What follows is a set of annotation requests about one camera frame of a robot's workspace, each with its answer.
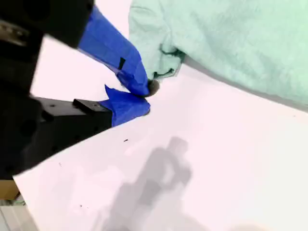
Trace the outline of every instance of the crumpled fabric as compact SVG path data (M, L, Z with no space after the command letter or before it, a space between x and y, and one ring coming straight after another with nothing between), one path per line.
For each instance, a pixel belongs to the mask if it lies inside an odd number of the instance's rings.
M133 0L130 41L149 79L183 54L235 85L308 104L307 0Z
M150 104L142 97L111 89L105 85L109 100L99 102L112 111L112 127L129 122L150 111Z
M137 49L94 6L79 50L105 64L133 94L149 94L148 78Z

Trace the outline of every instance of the green towel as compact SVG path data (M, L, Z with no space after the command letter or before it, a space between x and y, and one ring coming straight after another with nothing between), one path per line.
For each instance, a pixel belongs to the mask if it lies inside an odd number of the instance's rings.
M246 88L308 103L308 0L133 0L130 40L149 79L187 54Z

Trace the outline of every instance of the black mark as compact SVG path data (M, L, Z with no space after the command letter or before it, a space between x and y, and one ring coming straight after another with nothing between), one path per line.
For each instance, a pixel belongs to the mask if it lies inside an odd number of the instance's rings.
M119 67L118 67L118 70L122 70L122 68L123 68L123 66L124 66L124 63L125 63L125 59L123 59L122 57L121 57L121 59L120 59L120 64L119 64Z

